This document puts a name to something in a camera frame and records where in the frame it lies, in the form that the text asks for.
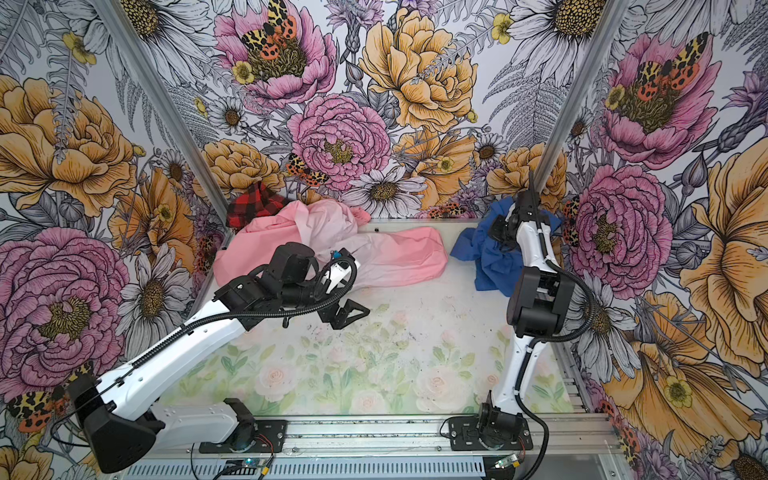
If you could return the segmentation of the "blue cloth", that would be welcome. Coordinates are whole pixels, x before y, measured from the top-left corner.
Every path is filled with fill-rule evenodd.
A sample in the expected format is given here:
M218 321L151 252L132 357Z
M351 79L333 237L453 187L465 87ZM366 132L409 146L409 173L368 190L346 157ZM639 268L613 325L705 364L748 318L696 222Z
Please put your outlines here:
M475 264L475 288L478 291L500 291L511 297L523 272L523 256L490 236L498 216L505 219L514 200L504 198L490 205L486 216L475 228L464 229L456 240L451 256Z

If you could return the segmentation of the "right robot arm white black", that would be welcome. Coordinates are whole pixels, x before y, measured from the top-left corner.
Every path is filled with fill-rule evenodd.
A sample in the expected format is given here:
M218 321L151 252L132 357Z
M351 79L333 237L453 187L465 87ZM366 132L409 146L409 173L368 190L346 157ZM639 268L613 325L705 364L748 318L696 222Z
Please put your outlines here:
M586 333L597 305L586 283L558 264L551 222L540 206L538 192L520 191L509 213L494 222L491 232L494 239L522 257L506 312L513 330L511 352L499 382L481 405L477 424L481 442L497 450L523 443L526 412L522 399L531 379L528 370L544 346L569 342Z

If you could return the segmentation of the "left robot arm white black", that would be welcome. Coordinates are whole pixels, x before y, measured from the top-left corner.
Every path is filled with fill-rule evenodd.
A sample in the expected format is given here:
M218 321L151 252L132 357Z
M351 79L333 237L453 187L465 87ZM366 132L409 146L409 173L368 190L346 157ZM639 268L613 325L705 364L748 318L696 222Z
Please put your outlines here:
M119 473L157 448L197 443L231 452L268 445L254 415L236 398L204 407L167 407L163 393L209 355L264 320L288 326L317 314L341 330L369 315L347 299L359 261L346 249L319 265L301 243L279 246L271 260L221 286L192 318L127 363L71 383L74 415L99 469Z

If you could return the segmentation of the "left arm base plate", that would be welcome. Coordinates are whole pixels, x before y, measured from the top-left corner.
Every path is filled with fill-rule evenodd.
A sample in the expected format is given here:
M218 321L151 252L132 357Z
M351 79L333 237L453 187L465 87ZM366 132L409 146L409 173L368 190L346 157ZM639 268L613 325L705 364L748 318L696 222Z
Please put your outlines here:
M253 420L241 422L221 443L203 442L202 454L280 453L286 439L286 420Z

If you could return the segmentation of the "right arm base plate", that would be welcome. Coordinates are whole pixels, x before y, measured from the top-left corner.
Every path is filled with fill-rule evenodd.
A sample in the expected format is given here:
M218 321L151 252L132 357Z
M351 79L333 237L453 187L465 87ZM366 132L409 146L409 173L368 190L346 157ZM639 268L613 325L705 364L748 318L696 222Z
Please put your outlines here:
M528 451L533 448L526 421L523 421L524 429L516 438L481 433L477 423L476 415L452 416L440 428L440 433L449 440L452 451Z

